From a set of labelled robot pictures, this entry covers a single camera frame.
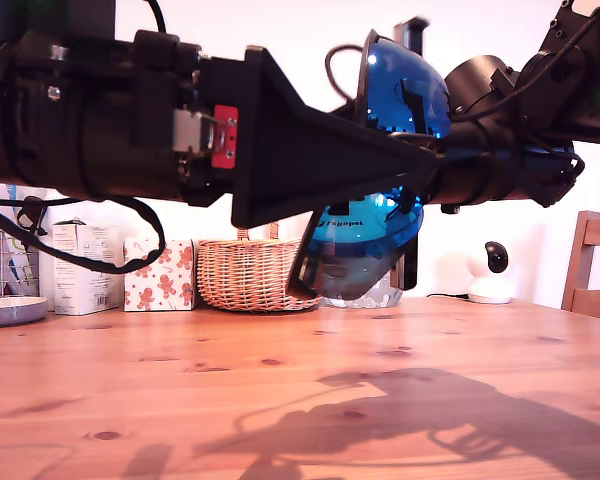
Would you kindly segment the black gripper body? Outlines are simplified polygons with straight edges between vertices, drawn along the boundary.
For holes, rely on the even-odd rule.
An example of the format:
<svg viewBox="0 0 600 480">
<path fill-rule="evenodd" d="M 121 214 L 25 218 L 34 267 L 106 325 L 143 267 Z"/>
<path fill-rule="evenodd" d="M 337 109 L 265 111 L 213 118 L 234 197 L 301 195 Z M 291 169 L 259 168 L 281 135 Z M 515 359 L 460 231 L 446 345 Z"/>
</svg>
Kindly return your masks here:
<svg viewBox="0 0 600 480">
<path fill-rule="evenodd" d="M 79 82 L 84 184 L 101 195 L 209 206 L 238 176 L 215 154 L 229 139 L 221 106 L 246 119 L 246 63 L 197 48 L 89 48 Z"/>
</svg>

